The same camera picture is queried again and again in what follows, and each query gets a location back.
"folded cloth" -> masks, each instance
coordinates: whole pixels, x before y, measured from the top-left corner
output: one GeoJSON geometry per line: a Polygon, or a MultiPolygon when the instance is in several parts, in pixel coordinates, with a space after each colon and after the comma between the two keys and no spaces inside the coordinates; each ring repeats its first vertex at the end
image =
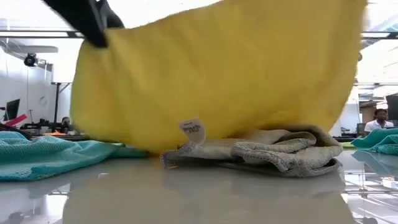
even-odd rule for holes
{"type": "Polygon", "coordinates": [[[365,138],[357,138],[351,143],[360,150],[398,155],[398,129],[375,129],[365,138]]]}
{"type": "Polygon", "coordinates": [[[316,126],[242,133],[235,139],[189,141],[161,155],[166,168],[197,163],[285,177],[310,177],[339,168],[342,146],[316,126]]]}
{"type": "Polygon", "coordinates": [[[107,30],[108,48],[81,46],[73,121],[158,153],[184,143],[176,124],[196,117],[210,139],[288,124],[328,131],[353,86],[365,6],[224,0],[107,30]]]}
{"type": "Polygon", "coordinates": [[[39,180],[99,163],[110,157],[147,157],[147,153],[98,141],[65,141],[42,136],[33,141],[0,131],[0,180],[39,180]]]}

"turquoise fabric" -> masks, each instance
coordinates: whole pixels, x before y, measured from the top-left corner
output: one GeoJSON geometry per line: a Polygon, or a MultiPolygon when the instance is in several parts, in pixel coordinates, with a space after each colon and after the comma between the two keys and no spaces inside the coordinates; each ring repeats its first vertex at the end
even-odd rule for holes
{"type": "Polygon", "coordinates": [[[0,180],[39,180],[114,157],[147,157],[132,148],[98,141],[71,142],[53,136],[33,141],[0,131],[0,180]]]}
{"type": "Polygon", "coordinates": [[[352,145],[364,151],[398,156],[398,129],[375,129],[365,138],[355,139],[352,145]]]}

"clothing tag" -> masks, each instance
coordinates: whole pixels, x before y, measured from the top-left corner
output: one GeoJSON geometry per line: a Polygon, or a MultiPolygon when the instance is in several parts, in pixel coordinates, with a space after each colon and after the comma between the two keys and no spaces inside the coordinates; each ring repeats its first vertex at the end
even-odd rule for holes
{"type": "Polygon", "coordinates": [[[188,136],[189,140],[196,144],[203,144],[206,139],[205,125],[194,118],[187,121],[180,122],[180,129],[188,136]]]}

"glossy table surface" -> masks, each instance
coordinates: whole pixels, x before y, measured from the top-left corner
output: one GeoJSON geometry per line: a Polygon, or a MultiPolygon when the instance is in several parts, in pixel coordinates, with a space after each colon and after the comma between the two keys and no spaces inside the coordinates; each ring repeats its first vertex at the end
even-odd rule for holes
{"type": "Polygon", "coordinates": [[[309,179],[109,160],[0,182],[0,224],[398,223],[398,157],[344,151],[338,159],[338,172],[309,179]]]}

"person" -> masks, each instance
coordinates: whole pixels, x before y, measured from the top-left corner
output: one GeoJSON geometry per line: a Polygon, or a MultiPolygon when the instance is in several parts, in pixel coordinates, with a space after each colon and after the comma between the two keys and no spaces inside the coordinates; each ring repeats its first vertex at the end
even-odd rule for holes
{"type": "Polygon", "coordinates": [[[69,117],[64,117],[62,118],[62,127],[61,127],[61,133],[68,134],[70,131],[70,118],[69,117]]]}
{"type": "Polygon", "coordinates": [[[365,134],[368,135],[371,131],[375,129],[389,128],[394,127],[394,124],[386,121],[387,119],[387,111],[385,109],[377,109],[374,111],[374,116],[376,119],[374,121],[370,121],[365,125],[365,134]]]}

